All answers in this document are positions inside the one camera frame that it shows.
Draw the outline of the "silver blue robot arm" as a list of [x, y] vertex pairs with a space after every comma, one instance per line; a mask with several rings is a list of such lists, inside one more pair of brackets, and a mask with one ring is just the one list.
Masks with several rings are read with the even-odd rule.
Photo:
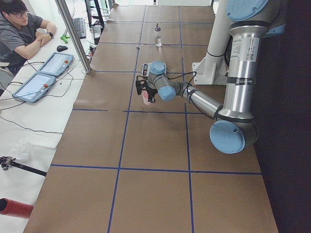
[[287, 9], [285, 0], [220, 1], [206, 56], [192, 65], [194, 82], [174, 81], [153, 61], [142, 65], [137, 93], [146, 91], [149, 102], [183, 97], [215, 120], [209, 137], [217, 150], [242, 151], [258, 138], [250, 106], [261, 40], [284, 32]]

